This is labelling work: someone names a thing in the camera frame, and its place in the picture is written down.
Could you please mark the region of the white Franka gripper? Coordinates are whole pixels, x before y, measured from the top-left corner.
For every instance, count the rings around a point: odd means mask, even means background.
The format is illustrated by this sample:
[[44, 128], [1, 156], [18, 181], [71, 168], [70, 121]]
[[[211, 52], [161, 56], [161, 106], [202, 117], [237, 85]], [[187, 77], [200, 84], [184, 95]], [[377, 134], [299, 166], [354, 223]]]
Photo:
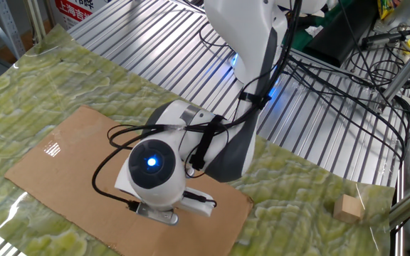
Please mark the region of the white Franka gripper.
[[117, 176], [115, 188], [140, 200], [142, 209], [137, 208], [136, 213], [146, 217], [173, 217], [174, 208], [210, 217], [215, 208], [212, 196], [186, 186], [183, 171], [175, 171], [166, 183], [154, 188], [138, 186], [130, 175], [127, 159]]

